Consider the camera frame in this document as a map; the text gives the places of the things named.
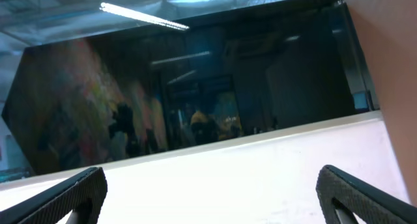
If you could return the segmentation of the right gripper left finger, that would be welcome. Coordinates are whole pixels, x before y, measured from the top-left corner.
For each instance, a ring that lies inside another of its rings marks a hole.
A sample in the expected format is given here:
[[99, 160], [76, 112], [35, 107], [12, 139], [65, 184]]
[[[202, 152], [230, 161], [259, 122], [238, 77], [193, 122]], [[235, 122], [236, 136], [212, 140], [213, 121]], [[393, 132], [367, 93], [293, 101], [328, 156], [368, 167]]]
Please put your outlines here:
[[69, 214], [68, 223], [96, 224], [107, 192], [103, 168], [90, 167], [3, 210], [1, 223], [57, 223]]

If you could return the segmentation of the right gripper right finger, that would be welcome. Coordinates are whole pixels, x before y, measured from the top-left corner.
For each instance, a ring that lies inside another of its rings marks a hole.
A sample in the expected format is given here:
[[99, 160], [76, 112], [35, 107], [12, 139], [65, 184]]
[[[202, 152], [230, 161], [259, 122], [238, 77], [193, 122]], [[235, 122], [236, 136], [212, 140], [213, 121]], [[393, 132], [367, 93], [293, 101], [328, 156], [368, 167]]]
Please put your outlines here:
[[356, 178], [333, 165], [319, 172], [316, 192], [326, 224], [416, 224], [416, 207]]

